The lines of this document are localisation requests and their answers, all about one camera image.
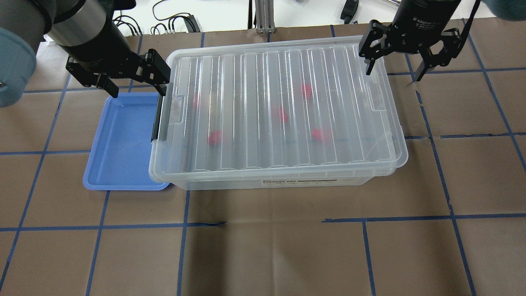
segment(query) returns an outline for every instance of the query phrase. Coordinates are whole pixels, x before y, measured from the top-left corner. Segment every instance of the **black cylinder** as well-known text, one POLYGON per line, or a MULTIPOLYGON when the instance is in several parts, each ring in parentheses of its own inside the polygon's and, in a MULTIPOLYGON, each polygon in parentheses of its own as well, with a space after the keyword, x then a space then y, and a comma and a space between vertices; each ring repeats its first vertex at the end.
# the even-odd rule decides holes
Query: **black cylinder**
POLYGON ((460 0, 402 0, 392 26, 424 45, 435 44, 460 0))
POLYGON ((84 69, 104 73, 117 68, 133 55, 126 39, 110 17, 100 33, 92 40, 76 45, 61 46, 84 69))

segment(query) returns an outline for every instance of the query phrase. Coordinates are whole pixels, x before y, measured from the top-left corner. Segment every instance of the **storage box lid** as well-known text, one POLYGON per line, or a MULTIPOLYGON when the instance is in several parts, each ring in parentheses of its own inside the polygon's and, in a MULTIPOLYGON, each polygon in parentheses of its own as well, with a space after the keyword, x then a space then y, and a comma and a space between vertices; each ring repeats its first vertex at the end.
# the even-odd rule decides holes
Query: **storage box lid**
POLYGON ((177 50, 158 182, 388 175, 408 158, 383 60, 360 36, 177 50))

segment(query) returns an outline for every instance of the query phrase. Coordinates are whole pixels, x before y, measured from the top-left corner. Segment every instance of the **table surface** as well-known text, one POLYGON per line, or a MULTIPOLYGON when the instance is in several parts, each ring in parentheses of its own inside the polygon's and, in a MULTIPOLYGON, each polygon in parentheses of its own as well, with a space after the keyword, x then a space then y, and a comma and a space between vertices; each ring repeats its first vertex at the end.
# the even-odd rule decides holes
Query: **table surface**
MULTIPOLYGON (((452 21, 459 26, 461 21, 452 21)), ((359 35, 278 28, 270 42, 359 35)), ((362 186, 89 191, 105 99, 42 43, 0 109, 1 295, 523 295, 526 23, 475 20, 460 57, 410 83, 386 57, 408 163, 362 186)), ((144 53, 267 42, 253 29, 129 37, 144 53)), ((152 91, 120 81, 122 92, 152 91)))

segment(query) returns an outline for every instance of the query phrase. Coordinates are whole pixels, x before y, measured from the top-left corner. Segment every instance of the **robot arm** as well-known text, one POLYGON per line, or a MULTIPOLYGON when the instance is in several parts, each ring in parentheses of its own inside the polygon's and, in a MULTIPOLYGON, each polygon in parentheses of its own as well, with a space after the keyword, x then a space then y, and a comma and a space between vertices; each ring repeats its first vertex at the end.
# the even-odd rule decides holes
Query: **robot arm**
MULTIPOLYGON (((420 54, 422 62, 415 78, 420 81, 429 69, 449 65, 468 38, 469 29, 481 0, 475 0, 471 15, 460 33, 458 28, 444 31, 460 0, 402 0, 393 22, 382 25, 373 19, 360 41, 359 55, 365 58, 367 75, 375 61, 392 52, 420 54), (442 41, 439 53, 431 46, 442 41)), ((485 0, 497 17, 510 21, 526 18, 526 0, 485 0)))
POLYGON ((69 54, 66 69, 85 87, 94 85, 117 97, 111 78, 131 78, 165 95, 170 77, 166 62, 154 49, 145 55, 133 52, 112 21, 114 10, 135 4, 135 0, 0 0, 0 41, 7 44, 0 54, 18 56, 1 59, 12 65, 0 69, 0 106, 13 104, 22 95, 46 33, 69 54), (27 67, 12 70, 20 65, 27 67))

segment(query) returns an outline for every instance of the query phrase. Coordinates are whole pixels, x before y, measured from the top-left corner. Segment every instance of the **red object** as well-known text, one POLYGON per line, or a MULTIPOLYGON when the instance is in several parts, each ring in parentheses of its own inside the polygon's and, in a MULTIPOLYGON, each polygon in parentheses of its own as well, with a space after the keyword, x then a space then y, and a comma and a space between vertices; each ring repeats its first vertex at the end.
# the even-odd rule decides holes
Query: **red object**
POLYGON ((199 94, 194 95, 194 110, 199 107, 199 94))
POLYGON ((329 140, 331 137, 330 132, 324 132, 322 129, 314 129, 310 133, 310 135, 319 143, 324 143, 325 141, 329 140))
POLYGON ((309 84, 304 84, 301 86, 301 94, 305 100, 310 100, 312 98, 312 86, 309 84))
POLYGON ((285 109, 283 109, 283 107, 279 108, 279 119, 283 123, 287 123, 289 121, 289 115, 287 115, 287 113, 285 113, 285 109))
POLYGON ((221 139, 222 139, 221 130, 213 131, 208 135, 208 145, 219 145, 221 144, 221 139))

